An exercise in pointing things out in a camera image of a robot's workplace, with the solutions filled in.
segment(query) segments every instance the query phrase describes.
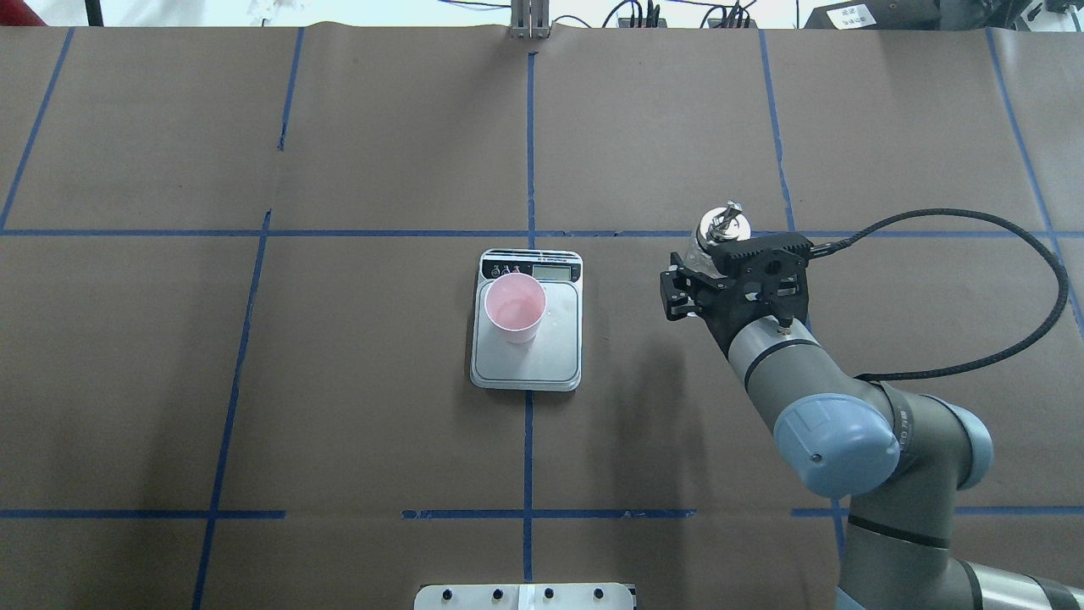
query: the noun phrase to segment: blue joint cap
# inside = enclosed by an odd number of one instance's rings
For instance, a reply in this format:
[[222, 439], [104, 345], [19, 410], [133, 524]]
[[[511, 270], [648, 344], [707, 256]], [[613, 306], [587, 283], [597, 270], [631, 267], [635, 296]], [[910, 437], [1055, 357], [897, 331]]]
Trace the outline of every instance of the blue joint cap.
[[900, 463], [892, 427], [873, 405], [844, 394], [799, 399], [775, 420], [775, 446], [814, 494], [869, 492]]
[[986, 476], [986, 472], [990, 472], [990, 468], [994, 466], [994, 440], [990, 438], [990, 430], [986, 429], [986, 425], [982, 424], [982, 420], [978, 416], [964, 407], [957, 407], [929, 394], [922, 394], [922, 397], [932, 399], [947, 407], [964, 427], [967, 440], [971, 442], [971, 471], [968, 472], [967, 479], [956, 489], [970, 490], [978, 485], [982, 481], [982, 478]]

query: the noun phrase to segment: pink cup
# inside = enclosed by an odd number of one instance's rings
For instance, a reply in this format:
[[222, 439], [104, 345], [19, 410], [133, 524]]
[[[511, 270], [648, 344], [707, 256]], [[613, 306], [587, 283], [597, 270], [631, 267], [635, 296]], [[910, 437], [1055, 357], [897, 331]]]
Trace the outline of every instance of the pink cup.
[[527, 343], [545, 314], [545, 289], [527, 273], [505, 273], [489, 284], [486, 316], [509, 343]]

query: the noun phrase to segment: digital kitchen scale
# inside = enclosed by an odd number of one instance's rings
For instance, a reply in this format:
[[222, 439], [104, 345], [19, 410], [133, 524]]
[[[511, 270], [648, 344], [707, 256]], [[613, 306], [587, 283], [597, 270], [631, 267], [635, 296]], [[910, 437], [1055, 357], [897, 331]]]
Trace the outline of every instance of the digital kitchen scale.
[[[504, 273], [529, 273], [542, 284], [546, 311], [538, 335], [516, 345], [486, 316], [486, 294]], [[569, 392], [580, 385], [583, 352], [583, 259], [575, 251], [487, 249], [478, 261], [470, 381], [479, 388]]]

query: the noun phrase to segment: black cable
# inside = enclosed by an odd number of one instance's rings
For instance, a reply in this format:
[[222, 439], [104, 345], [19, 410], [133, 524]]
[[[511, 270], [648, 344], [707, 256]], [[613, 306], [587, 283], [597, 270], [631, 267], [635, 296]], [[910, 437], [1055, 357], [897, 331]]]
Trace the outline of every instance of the black cable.
[[578, 17], [578, 16], [576, 16], [576, 15], [560, 15], [559, 17], [555, 17], [555, 18], [554, 18], [554, 20], [553, 20], [552, 22], [550, 22], [550, 23], [557, 23], [557, 22], [558, 22], [558, 21], [560, 21], [560, 20], [576, 20], [576, 21], [578, 21], [578, 22], [582, 23], [583, 25], [585, 25], [585, 26], [588, 26], [588, 27], [591, 27], [591, 24], [589, 24], [588, 22], [585, 22], [585, 21], [581, 20], [580, 17]]
[[608, 15], [606, 15], [606, 20], [603, 21], [603, 25], [601, 27], [606, 27], [606, 24], [609, 23], [610, 18], [612, 18], [614, 15], [617, 14], [618, 9], [620, 9], [621, 7], [624, 7], [625, 4], [632, 4], [633, 7], [636, 8], [636, 14], [638, 14], [640, 16], [644, 16], [644, 5], [641, 4], [638, 0], [621, 0], [621, 2], [619, 2], [617, 7], [614, 7], [614, 10], [610, 11], [610, 13]]
[[101, 0], [87, 0], [87, 25], [101, 27], [105, 25], [102, 22], [102, 1]]
[[1016, 5], [1016, 0], [1008, 0], [1008, 3], [1005, 7], [1005, 25], [1003, 26], [1004, 29], [1008, 29], [1009, 25], [1014, 21], [1012, 20], [1012, 7], [1015, 7], [1015, 5]]
[[469, 0], [437, 0], [444, 4], [466, 4], [468, 7], [489, 7], [490, 9], [511, 9], [512, 4], [493, 4], [491, 2], [473, 2]]
[[704, 14], [704, 18], [700, 20], [700, 27], [704, 27], [704, 24], [708, 23], [708, 17], [711, 16], [711, 13], [715, 12], [715, 9], [722, 9], [723, 16], [724, 17], [726, 16], [726, 7], [723, 7], [722, 4], [715, 4], [714, 7], [708, 9], [708, 12]]
[[726, 25], [723, 25], [721, 23], [721, 24], [717, 25], [715, 27], [732, 27], [732, 28], [740, 27], [740, 25], [741, 25], [741, 17], [745, 14], [746, 14], [745, 8], [741, 7], [740, 3], [734, 2], [734, 7], [731, 9], [731, 14], [726, 15], [726, 21], [724, 22]]
[[728, 27], [731, 27], [731, 17], [734, 14], [734, 9], [736, 7], [737, 7], [737, 4], [731, 7], [728, 10], [723, 11], [723, 18], [718, 24], [715, 24], [715, 27], [718, 27], [718, 28], [728, 28]]
[[715, 4], [714, 2], [694, 2], [693, 0], [670, 0], [671, 2], [680, 2], [682, 4], [696, 4], [697, 7], [720, 7], [721, 4]]
[[813, 258], [820, 258], [822, 256], [828, 256], [835, 254], [840, 249], [844, 249], [854, 245], [854, 242], [868, 235], [874, 231], [883, 229], [885, 226], [899, 222], [900, 220], [906, 220], [907, 218], [917, 218], [919, 216], [958, 216], [962, 218], [973, 218], [976, 220], [984, 220], [986, 222], [992, 222], [1011, 231], [1014, 234], [1028, 242], [1028, 245], [1032, 247], [1043, 260], [1050, 265], [1050, 270], [1054, 271], [1054, 276], [1058, 280], [1058, 297], [1055, 299], [1054, 309], [1043, 321], [1043, 324], [1038, 326], [1031, 335], [1016, 343], [1015, 346], [1008, 348], [1007, 350], [1002, 350], [996, 354], [986, 356], [985, 359], [979, 359], [978, 361], [971, 361], [970, 363], [965, 363], [963, 365], [956, 365], [953, 367], [944, 367], [940, 369], [932, 371], [921, 371], [921, 372], [908, 372], [908, 373], [890, 373], [890, 374], [863, 374], [857, 376], [855, 379], [861, 381], [899, 381], [903, 379], [932, 379], [934, 377], [947, 377], [951, 375], [959, 375], [963, 373], [969, 373], [976, 369], [981, 369], [988, 367], [995, 363], [999, 363], [1010, 356], [1015, 356], [1020, 352], [1023, 352], [1036, 341], [1043, 338], [1044, 335], [1054, 328], [1057, 324], [1058, 319], [1061, 317], [1061, 312], [1066, 309], [1066, 301], [1069, 299], [1069, 274], [1066, 272], [1066, 267], [1058, 260], [1058, 257], [1049, 250], [1043, 242], [1035, 238], [1034, 235], [1021, 229], [1020, 226], [1014, 224], [1012, 222], [1002, 218], [999, 216], [994, 216], [993, 213], [986, 213], [984, 211], [973, 211], [971, 209], [954, 209], [954, 208], [933, 208], [933, 209], [914, 209], [912, 211], [904, 211], [903, 213], [896, 213], [886, 218], [879, 222], [875, 222], [865, 229], [854, 233], [853, 235], [828, 244], [816, 245], [813, 247], [812, 254]]

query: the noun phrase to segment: blue tape line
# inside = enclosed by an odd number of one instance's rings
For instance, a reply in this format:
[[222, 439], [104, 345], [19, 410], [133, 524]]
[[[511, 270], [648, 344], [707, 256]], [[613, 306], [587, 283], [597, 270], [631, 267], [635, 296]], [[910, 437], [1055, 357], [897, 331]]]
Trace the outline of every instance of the blue tape line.
[[772, 86], [772, 68], [767, 61], [767, 37], [764, 30], [760, 33], [760, 59], [764, 64], [764, 86], [767, 88], [767, 111], [772, 116], [772, 135], [775, 139], [775, 159], [779, 165], [779, 186], [783, 189], [783, 199], [787, 202], [787, 229], [795, 230], [795, 208], [790, 202], [790, 186], [783, 171], [783, 135], [779, 133], [779, 115], [775, 109], [775, 88]]
[[831, 525], [836, 530], [836, 553], [839, 555], [839, 563], [843, 563], [843, 554], [846, 553], [847, 542], [843, 537], [843, 516], [848, 511], [843, 510], [839, 506], [839, 501], [833, 498], [831, 501]]
[[404, 510], [404, 521], [455, 520], [455, 519], [688, 519], [696, 515], [696, 509], [539, 509], [539, 510]]
[[[753, 236], [776, 234], [779, 231], [753, 231]], [[851, 236], [856, 231], [802, 231], [811, 238]], [[0, 236], [178, 236], [178, 237], [258, 237], [255, 229], [0, 229]], [[671, 230], [545, 230], [534, 231], [540, 237], [687, 237], [688, 231]], [[1032, 231], [1040, 237], [1081, 238], [1084, 231]], [[272, 237], [526, 237], [529, 231], [520, 230], [446, 230], [446, 229], [273, 229]], [[868, 237], [952, 237], [952, 238], [1015, 238], [1008, 231], [877, 231]]]
[[18, 192], [18, 183], [23, 179], [23, 171], [26, 169], [26, 163], [30, 158], [30, 150], [34, 148], [34, 141], [38, 139], [38, 129], [41, 128], [41, 121], [46, 117], [46, 109], [49, 108], [49, 100], [53, 96], [53, 89], [56, 88], [56, 80], [60, 78], [61, 68], [64, 66], [64, 59], [67, 56], [68, 48], [72, 46], [73, 34], [75, 34], [75, 28], [69, 27], [67, 35], [64, 37], [64, 44], [61, 47], [61, 54], [56, 57], [56, 65], [53, 66], [53, 76], [49, 79], [46, 94], [41, 99], [41, 105], [38, 107], [38, 116], [34, 119], [30, 135], [26, 139], [26, 147], [23, 148], [23, 156], [18, 159], [15, 176], [11, 179], [11, 187], [8, 189], [8, 198], [4, 200], [3, 210], [0, 211], [0, 229], [3, 229], [4, 224], [8, 223], [8, 215], [11, 213], [11, 206], [15, 203], [15, 193]]
[[535, 519], [688, 519], [696, 509], [563, 510], [533, 511]]
[[[986, 43], [990, 46], [990, 60], [994, 64], [994, 74], [997, 76], [997, 88], [1002, 92], [1002, 101], [1005, 103], [1005, 112], [1008, 114], [1009, 125], [1012, 126], [1012, 135], [1016, 138], [1017, 147], [1020, 148], [1020, 156], [1023, 158], [1023, 166], [1028, 171], [1028, 181], [1031, 183], [1035, 202], [1038, 204], [1038, 213], [1043, 217], [1043, 225], [1046, 226], [1046, 232], [1054, 234], [1054, 223], [1050, 221], [1050, 213], [1046, 207], [1043, 191], [1038, 187], [1038, 179], [1035, 177], [1035, 168], [1031, 163], [1031, 155], [1028, 154], [1028, 146], [1023, 142], [1023, 134], [1020, 132], [1020, 124], [1017, 122], [1016, 111], [1012, 109], [1012, 100], [1009, 99], [1009, 90], [1005, 86], [1005, 76], [1002, 73], [1002, 61], [997, 55], [997, 43], [994, 42], [994, 30], [990, 27], [986, 28]], [[1050, 243], [1054, 245], [1054, 252], [1058, 255], [1061, 263], [1064, 264], [1066, 257], [1061, 254], [1061, 246], [1058, 245], [1057, 237], [1051, 238]], [[1076, 319], [1076, 332], [1081, 337], [1084, 337], [1084, 315], [1081, 314], [1080, 300], [1076, 298], [1076, 289], [1073, 287], [1072, 280], [1069, 280], [1069, 303], [1073, 310], [1073, 317]]]
[[286, 518], [285, 510], [219, 510], [215, 519], [240, 520], [282, 520]]
[[3, 229], [4, 236], [46, 236], [46, 237], [256, 237], [259, 231], [251, 229]]
[[524, 392], [524, 582], [534, 580], [531, 537], [534, 512], [534, 392]]
[[260, 228], [260, 243], [256, 247], [256, 263], [253, 265], [253, 281], [248, 286], [248, 303], [245, 307], [245, 322], [241, 327], [241, 346], [237, 348], [237, 361], [233, 367], [233, 385], [230, 388], [230, 406], [225, 412], [225, 426], [222, 430], [222, 445], [218, 453], [218, 468], [215, 471], [215, 488], [210, 495], [210, 517], [204, 532], [203, 553], [199, 556], [199, 571], [196, 574], [196, 588], [192, 598], [193, 610], [198, 610], [203, 601], [204, 585], [207, 581], [207, 566], [210, 561], [211, 543], [215, 540], [215, 519], [219, 503], [222, 499], [222, 482], [225, 480], [225, 463], [230, 454], [230, 440], [233, 436], [233, 421], [237, 413], [237, 399], [241, 395], [241, 372], [248, 351], [248, 334], [253, 326], [253, 308], [256, 303], [256, 289], [260, 283], [260, 272], [263, 269], [263, 251], [267, 248], [268, 231], [271, 226], [271, 210], [263, 215], [263, 225]]
[[527, 54], [527, 247], [534, 249], [534, 55]]
[[210, 543], [215, 538], [215, 519], [208, 519], [204, 529], [203, 553], [199, 554], [199, 570], [196, 574], [196, 589], [192, 594], [192, 610], [199, 610], [203, 605], [204, 585], [207, 583], [207, 567], [210, 563]]
[[412, 229], [275, 229], [273, 237], [522, 237], [527, 231], [516, 230], [412, 230]]
[[[208, 519], [209, 510], [0, 509], [0, 519]], [[221, 510], [216, 519], [285, 519], [285, 510]]]
[[535, 231], [544, 237], [687, 237], [689, 231], [621, 231], [621, 230], [583, 230], [583, 231]]
[[294, 103], [294, 82], [297, 81], [297, 64], [301, 60], [301, 41], [305, 40], [305, 28], [297, 28], [297, 42], [294, 43], [294, 64], [289, 67], [289, 85], [286, 86], [286, 103], [282, 107], [282, 131], [279, 133], [279, 150], [286, 147], [286, 126], [289, 124], [289, 106]]
[[0, 510], [0, 519], [206, 519], [206, 510]]
[[[839, 509], [840, 516], [849, 515], [846, 508]], [[796, 508], [790, 516], [798, 519], [823, 519], [836, 514], [830, 508]], [[1084, 516], [1084, 506], [962, 506], [956, 508], [959, 517], [1043, 517], [1043, 516]]]

